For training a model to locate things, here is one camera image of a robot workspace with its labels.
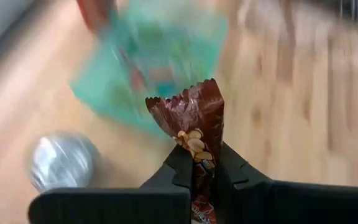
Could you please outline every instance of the light wood surface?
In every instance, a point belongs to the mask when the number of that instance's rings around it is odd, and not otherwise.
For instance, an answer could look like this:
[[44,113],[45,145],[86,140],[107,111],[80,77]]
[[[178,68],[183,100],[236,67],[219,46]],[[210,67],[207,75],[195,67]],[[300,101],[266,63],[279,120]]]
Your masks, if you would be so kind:
[[[203,4],[229,18],[224,140],[271,178],[358,186],[357,27],[297,1]],[[44,134],[88,136],[104,157],[98,187],[138,187],[172,149],[74,97],[68,82],[96,44],[74,0],[52,1],[1,59],[0,224],[27,220],[28,158]]]

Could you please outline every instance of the aluminum foil ball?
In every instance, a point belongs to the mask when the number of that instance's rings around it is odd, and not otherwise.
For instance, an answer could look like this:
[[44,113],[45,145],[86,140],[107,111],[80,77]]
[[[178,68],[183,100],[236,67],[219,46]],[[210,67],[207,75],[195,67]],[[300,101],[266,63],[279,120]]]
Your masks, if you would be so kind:
[[40,192],[58,187],[86,187],[97,158],[97,149],[81,134],[44,136],[32,155],[30,178]]

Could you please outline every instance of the candy bar wrapper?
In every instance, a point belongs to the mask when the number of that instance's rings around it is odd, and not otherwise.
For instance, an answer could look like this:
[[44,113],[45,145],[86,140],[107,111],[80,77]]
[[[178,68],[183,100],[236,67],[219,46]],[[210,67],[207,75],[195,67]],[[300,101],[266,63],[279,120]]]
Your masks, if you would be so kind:
[[193,157],[193,219],[216,223],[209,188],[219,164],[224,108],[216,81],[205,80],[172,98],[147,98],[146,105],[165,133]]

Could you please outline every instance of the blurred hand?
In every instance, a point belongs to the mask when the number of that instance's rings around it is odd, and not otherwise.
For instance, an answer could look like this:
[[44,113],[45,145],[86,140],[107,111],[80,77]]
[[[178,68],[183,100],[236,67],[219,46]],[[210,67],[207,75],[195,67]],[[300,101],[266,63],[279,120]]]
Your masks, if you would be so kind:
[[77,0],[85,24],[97,32],[109,22],[109,13],[116,10],[115,0]]

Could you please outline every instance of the snack bag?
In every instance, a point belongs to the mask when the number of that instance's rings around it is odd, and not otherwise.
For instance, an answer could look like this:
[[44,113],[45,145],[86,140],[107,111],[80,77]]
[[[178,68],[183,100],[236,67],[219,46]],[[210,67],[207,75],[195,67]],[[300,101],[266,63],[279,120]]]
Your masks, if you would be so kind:
[[211,78],[226,35],[224,16],[189,0],[130,0],[71,88],[101,115],[159,132],[144,99]]
[[224,108],[216,81],[205,80],[172,98],[147,98],[146,105],[162,130],[193,157],[193,219],[216,223],[209,187],[219,165]]

